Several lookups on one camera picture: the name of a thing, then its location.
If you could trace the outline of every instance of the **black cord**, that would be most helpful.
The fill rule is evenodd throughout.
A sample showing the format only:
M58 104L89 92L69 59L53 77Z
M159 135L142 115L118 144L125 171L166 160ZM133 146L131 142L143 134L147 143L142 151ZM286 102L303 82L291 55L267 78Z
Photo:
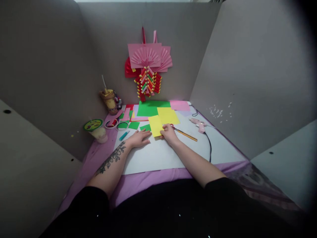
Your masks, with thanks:
M197 116L198 115L198 110L196 109L196 113L192 114L192 116Z
M210 145L210 158L209 158L209 162L211 163L211 143L210 143L210 139L209 139L209 137L208 137L207 133L206 133L206 132L204 132L204 134L207 136L208 141L209 141L209 145Z

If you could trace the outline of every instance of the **pink paper fan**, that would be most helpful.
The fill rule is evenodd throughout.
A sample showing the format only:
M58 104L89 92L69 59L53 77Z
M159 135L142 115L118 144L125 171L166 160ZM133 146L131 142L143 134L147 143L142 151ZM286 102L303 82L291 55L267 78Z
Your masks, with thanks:
M162 44L128 44L131 68L161 65Z
M154 72L167 72L167 69L173 66L172 57L170 53L171 53L170 46L162 46L161 65L159 67L152 67L152 70Z

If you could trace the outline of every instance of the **black shirt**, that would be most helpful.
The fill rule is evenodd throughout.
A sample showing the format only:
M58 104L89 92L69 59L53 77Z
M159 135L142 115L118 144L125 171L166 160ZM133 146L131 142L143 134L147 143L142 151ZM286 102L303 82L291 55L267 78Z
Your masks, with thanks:
M104 191L83 188L41 237L267 237L293 229L228 178L158 184L113 211Z

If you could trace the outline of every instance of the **blue glue stick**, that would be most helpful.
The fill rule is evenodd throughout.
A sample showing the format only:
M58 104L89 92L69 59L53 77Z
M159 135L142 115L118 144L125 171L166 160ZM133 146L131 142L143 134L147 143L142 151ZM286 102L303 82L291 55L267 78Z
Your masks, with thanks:
M125 136L126 136L129 132L130 132L130 131L124 133L123 136L121 136L121 137L119 138L119 140L120 140L120 141L123 140L123 139L125 138Z

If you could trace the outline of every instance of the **black sleeve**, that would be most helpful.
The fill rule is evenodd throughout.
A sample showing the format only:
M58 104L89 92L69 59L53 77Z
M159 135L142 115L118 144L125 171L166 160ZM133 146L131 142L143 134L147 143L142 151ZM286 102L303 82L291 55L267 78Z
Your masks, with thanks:
M105 227L108 214L106 193L96 187L84 187L40 237L93 237L100 227Z
M205 186L209 211L216 215L223 230L248 229L259 236L290 234L293 228L276 214L250 198L243 188L228 178L220 178Z

